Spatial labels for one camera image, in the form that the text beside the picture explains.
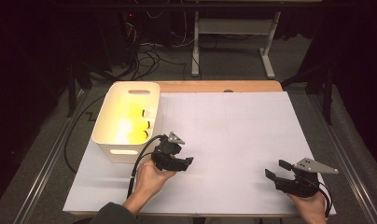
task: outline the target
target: human hand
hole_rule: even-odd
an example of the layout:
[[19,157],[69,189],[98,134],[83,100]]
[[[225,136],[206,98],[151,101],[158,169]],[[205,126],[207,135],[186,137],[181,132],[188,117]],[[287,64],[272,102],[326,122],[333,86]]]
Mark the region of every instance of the human hand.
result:
[[296,204],[302,219],[308,224],[326,223],[325,198],[320,192],[309,198],[301,198],[293,194],[287,196]]
[[141,163],[136,171],[135,191],[123,206],[134,215],[139,213],[147,201],[175,174],[176,172],[159,170],[152,160]]

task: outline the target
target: metal rail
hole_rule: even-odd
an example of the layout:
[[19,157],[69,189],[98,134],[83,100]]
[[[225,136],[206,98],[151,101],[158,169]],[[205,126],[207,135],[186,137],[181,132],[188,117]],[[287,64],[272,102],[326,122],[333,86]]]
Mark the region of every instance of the metal rail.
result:
[[375,208],[366,187],[363,185],[363,182],[358,176],[354,165],[351,163],[350,156],[345,153],[345,148],[339,141],[333,127],[331,125],[328,125],[328,123],[324,119],[322,113],[322,105],[319,102],[319,99],[315,95],[310,95],[309,98],[328,132],[328,136],[330,137],[331,142],[335,148],[334,152],[337,161],[341,165],[342,171],[345,173],[347,180],[352,188],[352,192],[355,194],[357,201],[360,204],[364,215],[366,216],[366,219],[371,224],[377,224],[377,209]]
[[43,167],[41,168],[39,174],[37,175],[34,184],[32,185],[31,190],[28,193],[28,196],[26,196],[25,202],[23,203],[20,212],[17,214],[14,223],[27,223],[35,206],[40,198],[40,195],[46,186],[49,176],[51,175],[51,172],[55,166],[56,161],[59,158],[59,155],[63,151],[63,144],[66,141],[67,134],[69,131],[73,128],[73,124],[75,123],[75,120],[77,119],[78,112],[82,105],[85,102],[85,99],[87,98],[88,92],[87,91],[80,91],[78,94],[78,104],[76,107],[76,110],[73,113],[72,118],[68,118],[62,129],[60,130],[57,139],[55,140],[51,151],[49,152],[48,157],[46,158]]

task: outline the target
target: white board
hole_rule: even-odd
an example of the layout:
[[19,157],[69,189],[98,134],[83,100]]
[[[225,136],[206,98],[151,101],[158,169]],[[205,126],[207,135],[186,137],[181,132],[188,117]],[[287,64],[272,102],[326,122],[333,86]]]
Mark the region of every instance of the white board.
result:
[[[286,92],[162,93],[161,104],[163,133],[172,131],[186,142],[176,157],[194,161],[168,180],[142,214],[297,214],[264,174],[269,169],[293,179],[278,160],[313,159]],[[90,140],[63,211],[97,212],[106,203],[123,203],[132,169],[109,161]]]

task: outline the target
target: forearm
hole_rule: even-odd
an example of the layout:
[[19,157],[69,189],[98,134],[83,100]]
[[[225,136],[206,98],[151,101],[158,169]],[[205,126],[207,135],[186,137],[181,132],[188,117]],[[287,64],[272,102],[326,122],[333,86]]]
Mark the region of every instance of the forearm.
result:
[[307,217],[307,224],[327,224],[325,216]]
[[147,195],[140,191],[135,191],[130,195],[130,197],[128,197],[128,199],[122,206],[128,209],[128,211],[130,211],[135,216],[140,212],[140,210],[143,208],[143,206],[145,206],[150,198],[151,195]]

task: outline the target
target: black equipment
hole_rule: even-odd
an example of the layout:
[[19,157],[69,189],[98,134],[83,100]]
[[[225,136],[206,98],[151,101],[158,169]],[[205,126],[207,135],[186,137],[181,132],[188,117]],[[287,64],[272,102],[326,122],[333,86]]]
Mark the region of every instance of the black equipment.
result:
[[[279,160],[279,166],[287,169],[288,171],[293,171],[295,174],[295,179],[288,180],[277,177],[276,174],[265,169],[265,176],[273,181],[275,188],[284,193],[293,194],[301,198],[314,196],[318,191],[320,191],[327,202],[325,214],[326,217],[328,217],[333,201],[328,187],[319,182],[317,179],[317,173],[336,175],[339,171],[308,158],[304,158],[295,164],[290,164],[287,161]],[[328,195],[321,188],[319,188],[319,185],[323,185],[326,188]]]
[[179,144],[184,145],[185,142],[173,132],[169,136],[164,135],[161,138],[160,144],[151,153],[151,159],[159,170],[186,171],[189,168],[189,165],[194,160],[193,157],[185,158],[184,160],[175,158],[175,155],[182,149]]

